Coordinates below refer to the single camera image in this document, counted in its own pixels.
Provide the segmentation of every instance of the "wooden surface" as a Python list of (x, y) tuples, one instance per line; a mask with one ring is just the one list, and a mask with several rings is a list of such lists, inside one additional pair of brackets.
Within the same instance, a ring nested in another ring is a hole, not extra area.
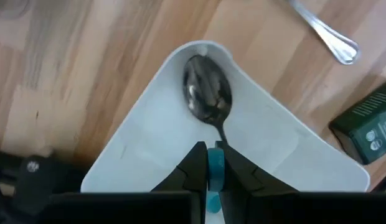
[[(0, 148), (90, 164), (163, 60), (197, 39), (237, 63), (335, 147), (328, 122), (386, 80), (386, 0), (301, 0), (359, 43), (339, 65), (282, 0), (35, 0), (0, 19)], [(366, 167), (372, 186), (386, 156)]]

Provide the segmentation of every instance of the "green box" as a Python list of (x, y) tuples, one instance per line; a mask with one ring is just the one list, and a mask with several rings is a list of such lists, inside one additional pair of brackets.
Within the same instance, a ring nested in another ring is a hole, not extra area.
[(329, 124), (345, 152), (361, 164), (386, 153), (386, 83)]

